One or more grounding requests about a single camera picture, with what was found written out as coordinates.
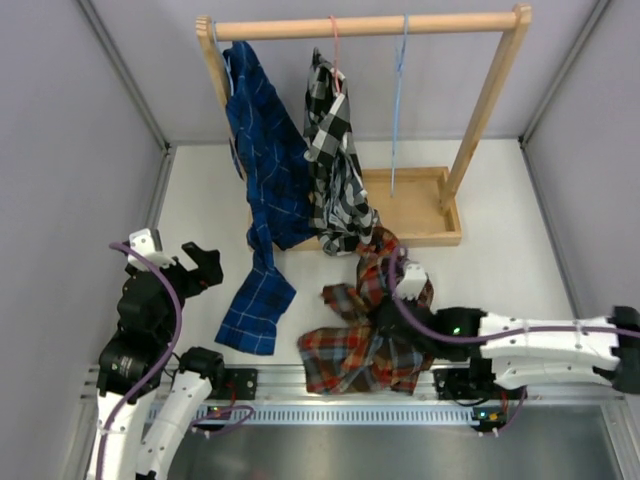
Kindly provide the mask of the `red brown plaid shirt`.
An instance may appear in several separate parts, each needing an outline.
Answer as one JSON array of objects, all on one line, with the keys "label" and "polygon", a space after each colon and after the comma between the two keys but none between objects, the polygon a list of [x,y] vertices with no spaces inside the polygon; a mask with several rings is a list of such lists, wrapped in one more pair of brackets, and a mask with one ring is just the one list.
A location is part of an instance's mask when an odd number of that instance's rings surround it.
[{"label": "red brown plaid shirt", "polygon": [[298,338],[307,392],[328,396],[391,390],[411,395],[420,374],[432,366],[433,356],[382,332],[374,319],[389,296],[389,257],[399,245],[394,233],[376,227],[371,243],[356,247],[356,283],[323,287],[323,303],[345,325]]}]

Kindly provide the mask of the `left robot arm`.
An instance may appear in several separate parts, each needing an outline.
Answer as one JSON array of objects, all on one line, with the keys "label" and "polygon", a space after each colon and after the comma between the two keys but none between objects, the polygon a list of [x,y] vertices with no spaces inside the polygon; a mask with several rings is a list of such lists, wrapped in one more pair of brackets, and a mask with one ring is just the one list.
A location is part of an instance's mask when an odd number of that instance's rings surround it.
[{"label": "left robot arm", "polygon": [[192,347],[180,357],[160,412],[147,418],[181,334],[187,299],[223,281],[220,253],[184,244],[196,265],[188,270],[145,233],[110,247],[126,256],[129,277],[117,303],[116,333],[99,356],[98,417],[86,476],[165,479],[198,407],[226,386],[222,355]]}]

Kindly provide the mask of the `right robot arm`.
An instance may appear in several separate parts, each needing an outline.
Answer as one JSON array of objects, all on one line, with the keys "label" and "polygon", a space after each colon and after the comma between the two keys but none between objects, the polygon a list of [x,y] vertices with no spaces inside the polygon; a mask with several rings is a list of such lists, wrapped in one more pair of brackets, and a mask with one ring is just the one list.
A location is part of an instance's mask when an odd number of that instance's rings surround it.
[{"label": "right robot arm", "polygon": [[588,383],[639,392],[639,312],[616,306],[590,319],[535,320],[478,308],[431,311],[388,297],[374,311],[382,333],[438,360],[466,363],[468,390]]}]

